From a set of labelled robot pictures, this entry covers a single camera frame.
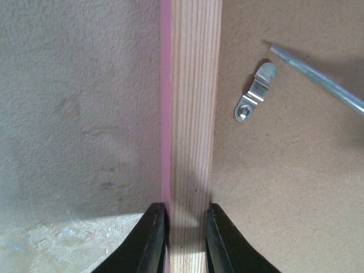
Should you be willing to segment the pink picture frame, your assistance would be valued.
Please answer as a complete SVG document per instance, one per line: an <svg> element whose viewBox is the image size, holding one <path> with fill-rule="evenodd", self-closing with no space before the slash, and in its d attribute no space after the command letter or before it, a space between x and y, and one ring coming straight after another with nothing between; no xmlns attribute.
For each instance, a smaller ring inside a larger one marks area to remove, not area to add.
<svg viewBox="0 0 364 273"><path fill-rule="evenodd" d="M218 203L281 272L363 271L363 117L274 55L363 96L362 1L162 1L162 198L171 272L205 272ZM277 67L245 122L257 69Z"/></svg>

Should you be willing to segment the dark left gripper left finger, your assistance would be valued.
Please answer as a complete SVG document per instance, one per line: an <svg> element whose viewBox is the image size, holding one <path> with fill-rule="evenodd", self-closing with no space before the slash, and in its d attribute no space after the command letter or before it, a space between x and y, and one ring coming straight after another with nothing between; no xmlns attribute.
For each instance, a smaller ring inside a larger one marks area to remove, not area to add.
<svg viewBox="0 0 364 273"><path fill-rule="evenodd" d="M164 272L167 213L152 203L122 244L94 272Z"/></svg>

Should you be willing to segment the yellow handled screwdriver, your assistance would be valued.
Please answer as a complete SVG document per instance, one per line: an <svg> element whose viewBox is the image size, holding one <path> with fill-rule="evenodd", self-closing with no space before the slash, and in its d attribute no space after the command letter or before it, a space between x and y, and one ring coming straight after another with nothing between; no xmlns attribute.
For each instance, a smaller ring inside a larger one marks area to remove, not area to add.
<svg viewBox="0 0 364 273"><path fill-rule="evenodd" d="M271 44L270 51L315 85L319 86L363 117L363 99L355 96L328 76L289 53L287 50L284 50L277 44Z"/></svg>

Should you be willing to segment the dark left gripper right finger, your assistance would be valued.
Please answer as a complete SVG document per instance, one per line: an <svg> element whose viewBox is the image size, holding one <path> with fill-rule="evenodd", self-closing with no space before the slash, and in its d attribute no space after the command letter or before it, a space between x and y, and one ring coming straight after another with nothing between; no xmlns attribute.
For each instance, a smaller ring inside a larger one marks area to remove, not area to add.
<svg viewBox="0 0 364 273"><path fill-rule="evenodd" d="M256 251L216 203L206 217L208 272L279 272Z"/></svg>

